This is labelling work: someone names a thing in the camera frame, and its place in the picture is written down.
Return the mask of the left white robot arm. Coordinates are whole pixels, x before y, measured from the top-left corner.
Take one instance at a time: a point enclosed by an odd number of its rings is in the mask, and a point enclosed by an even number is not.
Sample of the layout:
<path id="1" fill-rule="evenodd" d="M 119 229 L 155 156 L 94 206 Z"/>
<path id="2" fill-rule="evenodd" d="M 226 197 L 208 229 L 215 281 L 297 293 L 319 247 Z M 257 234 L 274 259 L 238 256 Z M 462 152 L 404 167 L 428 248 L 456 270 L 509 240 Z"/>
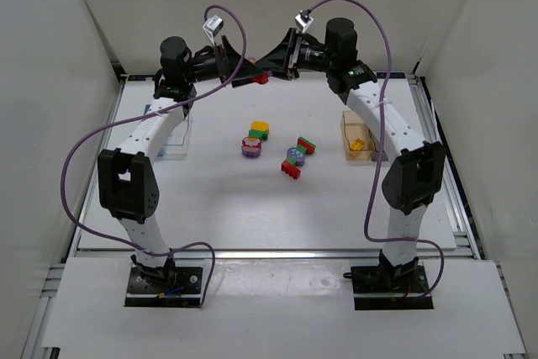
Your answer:
<path id="1" fill-rule="evenodd" d="M 153 100 L 129 137 L 98 156 L 98 191 L 103 208 L 122 225 L 137 246 L 132 258 L 140 276 L 161 290 L 175 282 L 175 265 L 163 240 L 155 211 L 160 192 L 153 164 L 171 132 L 188 116 L 197 92 L 195 83 L 230 79 L 249 84 L 264 71 L 243 60 L 227 39 L 191 52 L 181 37 L 160 45 L 161 67 L 154 75 Z"/>

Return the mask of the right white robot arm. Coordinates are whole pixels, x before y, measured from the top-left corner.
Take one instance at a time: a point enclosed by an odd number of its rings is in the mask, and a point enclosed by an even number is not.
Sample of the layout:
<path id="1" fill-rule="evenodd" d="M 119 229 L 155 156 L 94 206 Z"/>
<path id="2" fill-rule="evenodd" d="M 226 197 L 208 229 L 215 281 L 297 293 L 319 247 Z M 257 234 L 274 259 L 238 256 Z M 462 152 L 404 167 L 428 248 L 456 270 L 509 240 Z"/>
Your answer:
<path id="1" fill-rule="evenodd" d="M 282 42 L 256 62 L 263 71 L 293 80 L 319 71 L 330 90 L 367 125 L 391 165 L 377 182 L 390 207 L 388 233 L 379 254 L 378 276 L 389 285 L 415 274 L 417 240 L 428 206 L 440 191 L 446 151 L 417 133 L 385 97 L 376 74 L 358 57 L 358 34 L 347 18 L 333 18 L 323 42 L 290 29 Z"/>

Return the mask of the red comb lego brick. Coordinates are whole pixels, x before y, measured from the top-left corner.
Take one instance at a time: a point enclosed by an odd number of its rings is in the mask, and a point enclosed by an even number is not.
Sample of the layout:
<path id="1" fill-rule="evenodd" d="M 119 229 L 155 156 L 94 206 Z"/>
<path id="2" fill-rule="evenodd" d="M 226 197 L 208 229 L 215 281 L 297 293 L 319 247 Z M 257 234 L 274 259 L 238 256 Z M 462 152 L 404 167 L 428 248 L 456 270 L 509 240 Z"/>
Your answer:
<path id="1" fill-rule="evenodd" d="M 287 160 L 282 162 L 281 171 L 288 174 L 294 180 L 299 179 L 301 175 L 300 169 L 297 166 L 295 166 L 293 163 Z"/>

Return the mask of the purple flower lego piece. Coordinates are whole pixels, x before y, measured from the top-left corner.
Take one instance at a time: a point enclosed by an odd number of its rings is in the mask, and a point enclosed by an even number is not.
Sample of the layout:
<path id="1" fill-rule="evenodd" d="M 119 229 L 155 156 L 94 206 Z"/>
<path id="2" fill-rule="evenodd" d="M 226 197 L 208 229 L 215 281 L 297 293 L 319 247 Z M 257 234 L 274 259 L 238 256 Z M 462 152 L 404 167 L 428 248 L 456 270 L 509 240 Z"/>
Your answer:
<path id="1" fill-rule="evenodd" d="M 302 166 L 306 159 L 306 149 L 298 145 L 296 147 L 291 147 L 287 150 L 287 160 L 292 162 L 295 166 Z"/>

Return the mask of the small red lego brick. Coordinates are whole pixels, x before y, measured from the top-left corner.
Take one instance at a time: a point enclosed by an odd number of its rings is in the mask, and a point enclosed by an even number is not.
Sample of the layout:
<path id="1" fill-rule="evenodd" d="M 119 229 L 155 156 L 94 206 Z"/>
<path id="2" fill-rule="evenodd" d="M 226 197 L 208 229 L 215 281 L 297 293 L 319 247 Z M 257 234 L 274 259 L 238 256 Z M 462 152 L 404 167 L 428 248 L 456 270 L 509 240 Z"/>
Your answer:
<path id="1" fill-rule="evenodd" d="M 254 77 L 253 81 L 261 85 L 266 84 L 268 83 L 268 75 L 264 73 L 258 77 Z"/>

